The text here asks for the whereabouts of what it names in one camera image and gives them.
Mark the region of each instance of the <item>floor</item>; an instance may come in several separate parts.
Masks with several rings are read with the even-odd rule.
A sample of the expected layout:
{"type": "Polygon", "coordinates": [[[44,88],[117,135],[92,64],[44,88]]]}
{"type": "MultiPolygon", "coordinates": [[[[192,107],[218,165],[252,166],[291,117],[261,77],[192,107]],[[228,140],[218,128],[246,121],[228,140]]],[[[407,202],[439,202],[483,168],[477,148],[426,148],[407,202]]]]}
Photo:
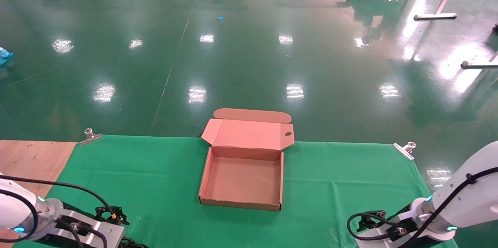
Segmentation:
{"type": "Polygon", "coordinates": [[[459,66],[498,50],[498,0],[413,21],[439,1],[0,0],[16,54],[0,68],[0,139],[194,137],[217,108],[277,110],[299,141],[416,142],[434,191],[498,134],[498,70],[459,66]]]}

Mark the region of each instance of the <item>metal clamp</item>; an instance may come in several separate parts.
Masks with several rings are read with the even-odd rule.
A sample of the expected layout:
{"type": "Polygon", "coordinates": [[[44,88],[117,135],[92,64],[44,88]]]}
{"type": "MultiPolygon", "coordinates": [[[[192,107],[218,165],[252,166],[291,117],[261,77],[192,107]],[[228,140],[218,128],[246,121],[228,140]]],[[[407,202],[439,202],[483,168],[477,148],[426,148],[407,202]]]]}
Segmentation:
{"type": "Polygon", "coordinates": [[[102,138],[102,134],[94,134],[91,128],[85,129],[85,136],[87,136],[87,138],[80,142],[80,146],[85,146],[88,143],[102,138]]]}
{"type": "Polygon", "coordinates": [[[413,149],[417,147],[417,144],[415,142],[408,142],[404,147],[401,147],[397,143],[393,144],[393,147],[395,147],[398,152],[400,152],[405,158],[409,160],[414,160],[415,158],[411,155],[411,152],[413,149]]]}

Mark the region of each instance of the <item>green tablecloth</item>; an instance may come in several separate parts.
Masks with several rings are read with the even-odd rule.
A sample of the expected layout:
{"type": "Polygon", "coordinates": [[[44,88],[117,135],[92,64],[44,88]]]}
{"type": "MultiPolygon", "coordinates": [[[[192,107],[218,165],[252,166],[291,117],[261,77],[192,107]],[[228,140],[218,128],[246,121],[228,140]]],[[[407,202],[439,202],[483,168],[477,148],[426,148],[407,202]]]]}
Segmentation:
{"type": "MultiPolygon", "coordinates": [[[[384,209],[389,216],[429,194],[415,164],[391,145],[296,142],[284,151],[282,211],[203,206],[197,195],[208,147],[201,138],[105,135],[76,146],[57,181],[123,207],[126,235],[151,248],[354,248],[350,215],[384,209]]],[[[48,197],[89,212],[101,206],[60,186],[48,197]]]]}

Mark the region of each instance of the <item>metal stand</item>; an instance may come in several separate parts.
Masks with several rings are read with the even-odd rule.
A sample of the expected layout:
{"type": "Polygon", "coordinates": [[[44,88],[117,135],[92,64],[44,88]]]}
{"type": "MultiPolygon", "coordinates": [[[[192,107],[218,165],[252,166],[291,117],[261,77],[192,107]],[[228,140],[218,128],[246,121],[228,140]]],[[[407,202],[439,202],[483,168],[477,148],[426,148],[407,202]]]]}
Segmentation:
{"type": "Polygon", "coordinates": [[[439,3],[439,7],[437,7],[436,13],[434,14],[417,14],[413,19],[415,20],[428,20],[428,19],[455,19],[457,18],[457,14],[454,13],[448,13],[448,14],[442,14],[441,12],[443,11],[444,5],[446,5],[446,2],[448,0],[441,0],[441,3],[439,3]]]}
{"type": "Polygon", "coordinates": [[[102,138],[102,134],[94,134],[91,128],[85,129],[85,136],[87,136],[87,138],[80,142],[80,146],[85,146],[88,143],[102,138]]]}
{"type": "Polygon", "coordinates": [[[411,152],[413,151],[413,149],[415,149],[417,147],[417,144],[415,142],[408,142],[404,147],[401,147],[397,143],[394,143],[393,147],[395,147],[395,149],[398,150],[408,160],[414,160],[415,159],[411,155],[411,152]]]}
{"type": "Polygon", "coordinates": [[[472,67],[498,67],[498,60],[494,62],[498,56],[498,51],[493,55],[493,57],[488,62],[462,62],[462,67],[470,69],[472,67]]]}

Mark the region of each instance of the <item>blue object on floor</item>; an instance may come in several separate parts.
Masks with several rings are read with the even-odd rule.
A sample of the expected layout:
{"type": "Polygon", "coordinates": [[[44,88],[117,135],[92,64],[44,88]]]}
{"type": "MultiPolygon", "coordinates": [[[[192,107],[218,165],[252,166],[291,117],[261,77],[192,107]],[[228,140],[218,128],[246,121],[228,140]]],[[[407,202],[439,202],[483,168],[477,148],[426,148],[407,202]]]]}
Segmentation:
{"type": "Polygon", "coordinates": [[[14,53],[9,53],[6,49],[0,51],[0,58],[11,58],[14,53]]]}
{"type": "Polygon", "coordinates": [[[13,60],[14,53],[9,53],[6,58],[0,57],[0,66],[4,65],[5,63],[9,62],[10,60],[13,60]]]}

